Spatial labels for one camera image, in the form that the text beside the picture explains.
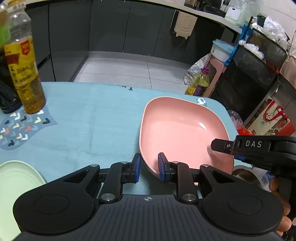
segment kitchen counter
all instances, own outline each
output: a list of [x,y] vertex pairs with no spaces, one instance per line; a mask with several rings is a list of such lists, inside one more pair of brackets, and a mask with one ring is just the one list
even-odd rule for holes
[[[26,3],[31,4],[31,3],[42,2],[42,1],[50,1],[50,0],[26,0]],[[187,13],[195,15],[195,16],[201,16],[204,18],[208,18],[208,19],[211,19],[215,22],[223,24],[224,26],[236,31],[239,34],[242,33],[242,29],[239,26],[227,21],[225,18],[223,18],[221,16],[207,13],[207,12],[203,12],[203,11],[199,11],[199,10],[194,10],[190,7],[184,6],[185,0],[170,0],[170,1],[169,0],[139,0],[139,1],[160,4],[163,6],[168,6],[168,7],[174,8],[176,10],[187,12]]]

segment stainless steel bowl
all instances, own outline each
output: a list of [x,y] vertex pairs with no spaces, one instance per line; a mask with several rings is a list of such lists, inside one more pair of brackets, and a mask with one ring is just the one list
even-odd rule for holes
[[232,171],[232,176],[262,189],[262,184],[257,176],[254,174],[252,168],[246,166],[235,166]]

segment human hand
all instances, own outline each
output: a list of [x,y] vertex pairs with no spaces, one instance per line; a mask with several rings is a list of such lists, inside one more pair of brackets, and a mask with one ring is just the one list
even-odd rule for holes
[[292,226],[292,221],[287,217],[287,215],[291,210],[291,205],[279,194],[278,188],[279,188],[279,179],[277,177],[274,177],[269,182],[269,189],[275,196],[279,198],[279,200],[284,206],[284,216],[276,231],[276,233],[279,236],[283,236],[284,232],[288,231]]

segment pink square plate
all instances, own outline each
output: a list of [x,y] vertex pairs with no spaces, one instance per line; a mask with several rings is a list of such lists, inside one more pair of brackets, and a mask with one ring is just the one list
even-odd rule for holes
[[201,164],[209,164],[231,174],[233,156],[212,151],[210,145],[215,138],[229,140],[221,119],[202,105],[173,97],[158,97],[145,107],[140,151],[158,178],[157,155],[160,152],[170,162],[184,162],[195,169]]

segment dark gray cabinet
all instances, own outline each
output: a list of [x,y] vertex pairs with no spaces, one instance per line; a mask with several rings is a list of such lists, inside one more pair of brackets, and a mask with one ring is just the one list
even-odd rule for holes
[[48,5],[29,9],[36,63],[39,64],[50,54],[48,38]]
[[56,81],[70,81],[89,51],[92,0],[49,5],[49,38]]
[[178,11],[176,12],[175,17],[174,13],[174,9],[165,9],[153,56],[181,61],[188,39],[180,36],[176,37],[176,34],[173,32],[178,17]]
[[42,65],[38,71],[39,71],[39,77],[42,82],[55,81],[51,59],[48,59],[47,62],[44,65]]
[[164,13],[163,6],[132,2],[123,51],[153,56]]
[[90,50],[123,52],[130,1],[94,0],[91,10]]
[[213,40],[220,39],[224,27],[209,19],[198,17],[181,62],[194,64],[200,58],[211,52]]

